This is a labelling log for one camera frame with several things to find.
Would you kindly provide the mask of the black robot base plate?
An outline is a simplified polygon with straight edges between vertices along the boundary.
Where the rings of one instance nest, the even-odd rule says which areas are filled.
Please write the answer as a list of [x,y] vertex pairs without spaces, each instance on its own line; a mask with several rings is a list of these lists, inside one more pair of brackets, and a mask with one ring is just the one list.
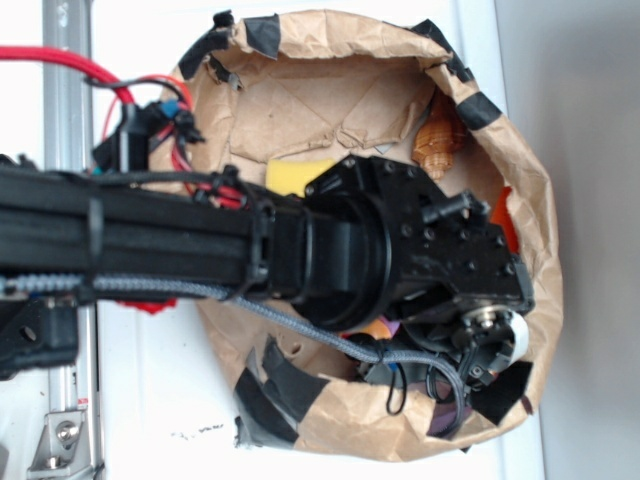
[[30,299],[1,302],[1,380],[37,368],[71,365],[79,350],[75,306]]

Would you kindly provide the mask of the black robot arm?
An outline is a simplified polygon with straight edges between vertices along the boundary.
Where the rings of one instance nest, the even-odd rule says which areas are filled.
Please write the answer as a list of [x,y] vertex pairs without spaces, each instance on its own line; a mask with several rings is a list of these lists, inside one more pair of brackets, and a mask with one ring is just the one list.
[[281,196],[220,173],[1,170],[1,294],[285,301],[314,326],[401,322],[456,365],[535,304],[526,266],[471,192],[350,156]]

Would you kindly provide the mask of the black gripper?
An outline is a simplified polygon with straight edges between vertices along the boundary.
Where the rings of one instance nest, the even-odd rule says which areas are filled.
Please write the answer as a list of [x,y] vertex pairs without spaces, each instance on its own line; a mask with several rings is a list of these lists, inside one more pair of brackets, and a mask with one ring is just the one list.
[[471,192],[449,196],[417,167],[350,156],[307,186],[304,205],[313,220],[304,315],[314,325],[397,321],[475,390],[524,356],[531,279]]

